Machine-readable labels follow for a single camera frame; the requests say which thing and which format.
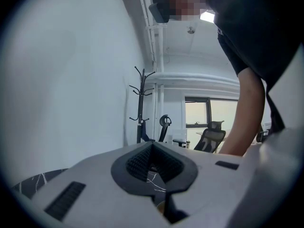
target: white pipe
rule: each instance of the white pipe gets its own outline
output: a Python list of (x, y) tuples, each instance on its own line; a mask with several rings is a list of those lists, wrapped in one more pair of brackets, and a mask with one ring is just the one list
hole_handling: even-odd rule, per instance
[[(141, 1), (141, 5), (142, 5), (142, 10), (143, 10), (142, 12), (143, 12), (143, 17), (144, 17), (146, 26), (149, 26), (149, 20), (148, 20), (146, 8), (144, 6), (144, 1), (143, 0), (140, 0), (140, 1)], [(156, 55), (154, 53), (155, 50), (153, 50), (153, 47), (152, 47), (152, 42), (154, 41), (154, 43), (155, 43), (155, 35), (154, 34), (152, 35), (149, 29), (147, 30), (147, 34), (148, 34), (151, 58), (152, 58), (153, 69), (154, 69), (156, 67)]]
[(163, 99), (164, 99), (164, 86), (161, 85), (161, 95), (160, 95), (160, 116), (163, 116)]
[[(145, 4), (146, 4), (147, 11), (148, 11), (148, 22), (149, 22), (149, 25), (152, 26), (153, 25), (153, 16), (149, 10), (149, 6), (151, 5), (151, 0), (145, 0)], [(154, 54), (154, 61), (156, 61), (155, 33), (154, 33), (153, 29), (150, 29), (148, 31), (150, 31), (150, 33), (151, 33), (152, 50), (153, 50), (153, 54)], [(157, 65), (156, 63), (153, 64), (153, 71), (155, 71), (155, 72), (157, 71), (156, 65)]]
[(151, 138), (155, 139), (154, 138), (154, 124), (155, 124), (155, 98), (156, 98), (156, 84), (153, 84), (153, 92), (152, 92), (152, 101), (151, 101), (151, 104), (152, 104), (152, 134), (151, 134)]
[(161, 72), (164, 72), (164, 66), (163, 66), (163, 30), (164, 28), (159, 28), (159, 34), (158, 34), (158, 42), (159, 42), (159, 55), (160, 55), (160, 60), (159, 60), (159, 65)]
[(217, 89), (202, 89), (202, 88), (165, 88), (165, 90), (211, 91), (211, 92), (219, 92), (219, 93), (234, 94), (234, 95), (236, 95), (235, 97), (239, 96), (239, 92), (226, 91), (226, 90), (217, 90)]
[(165, 72), (165, 73), (155, 73), (151, 75), (146, 82), (150, 82), (151, 80), (170, 80), (174, 79), (176, 81), (181, 80), (181, 81), (204, 81), (204, 80), (214, 80), (214, 81), (221, 81), (223, 83), (232, 83), (235, 84), (236, 86), (239, 86), (239, 81), (230, 79), (230, 78), (225, 78), (221, 76), (216, 76), (216, 75), (208, 75), (208, 74), (197, 74), (197, 73), (176, 73), (176, 72)]
[(155, 105), (155, 118), (154, 118), (154, 132), (153, 132), (153, 138), (158, 141), (158, 124), (159, 124), (159, 121), (158, 121), (158, 85), (155, 84), (155, 102), (154, 102), (154, 105)]

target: black t-shirt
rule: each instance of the black t-shirt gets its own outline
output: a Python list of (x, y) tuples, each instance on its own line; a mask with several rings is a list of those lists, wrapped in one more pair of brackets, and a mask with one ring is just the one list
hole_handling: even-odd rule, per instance
[[(219, 28), (219, 43), (236, 74), (251, 68), (266, 81), (267, 93), (283, 74), (301, 42), (303, 28), (295, 28), (299, 17), (294, 9), (296, 2), (209, 0), (215, 12), (214, 23)], [(267, 99), (272, 111), (272, 128), (276, 132), (284, 125), (269, 96)]]

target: chair headrest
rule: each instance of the chair headrest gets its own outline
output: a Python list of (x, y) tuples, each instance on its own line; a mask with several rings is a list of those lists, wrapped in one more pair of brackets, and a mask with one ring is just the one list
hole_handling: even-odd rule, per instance
[(216, 121), (212, 121), (210, 123), (208, 123), (207, 127), (210, 128), (210, 129), (218, 129), (218, 130), (221, 130), (222, 129), (222, 123), (224, 121), (221, 121), (221, 122), (216, 122)]
[(171, 124), (171, 119), (170, 117), (168, 117), (168, 115), (163, 115), (161, 118), (160, 118), (160, 125), (161, 126), (164, 126), (165, 124), (168, 124), (168, 126), (170, 126)]

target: person's arm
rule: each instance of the person's arm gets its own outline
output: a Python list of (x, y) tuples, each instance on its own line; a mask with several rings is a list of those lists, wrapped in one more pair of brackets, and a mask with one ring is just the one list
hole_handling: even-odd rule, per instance
[(265, 90), (262, 81), (250, 69), (238, 74), (240, 96), (231, 132), (219, 151), (221, 154), (242, 156), (251, 145), (261, 125)]

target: black coat rack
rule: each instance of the black coat rack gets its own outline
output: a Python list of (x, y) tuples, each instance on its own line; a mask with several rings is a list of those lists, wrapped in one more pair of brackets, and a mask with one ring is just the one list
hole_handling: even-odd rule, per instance
[(151, 88), (151, 89), (144, 89), (144, 84), (145, 84), (145, 81), (147, 79), (147, 77), (149, 77), (150, 75), (152, 74), (155, 74), (155, 72), (153, 73), (150, 73), (149, 75), (145, 76), (144, 75), (144, 72), (145, 70), (143, 69), (142, 70), (142, 74), (141, 72), (137, 69), (137, 67), (135, 67), (137, 72), (139, 73), (140, 77), (141, 77), (141, 88), (140, 90), (132, 85), (130, 85), (130, 87), (134, 88), (137, 90), (137, 92), (135, 90), (133, 90), (133, 92), (137, 95), (139, 95), (139, 99), (138, 99), (138, 112), (137, 112), (137, 118), (134, 119), (134, 118), (131, 118), (129, 117), (131, 120), (133, 121), (138, 121), (138, 125), (137, 125), (137, 143), (140, 143), (141, 142), (141, 137), (142, 137), (142, 124), (145, 122), (145, 121), (148, 121), (149, 119), (143, 119), (143, 96), (148, 96), (148, 95), (152, 95), (152, 93), (149, 93), (149, 94), (145, 94), (146, 91), (148, 90), (152, 90), (154, 88)]

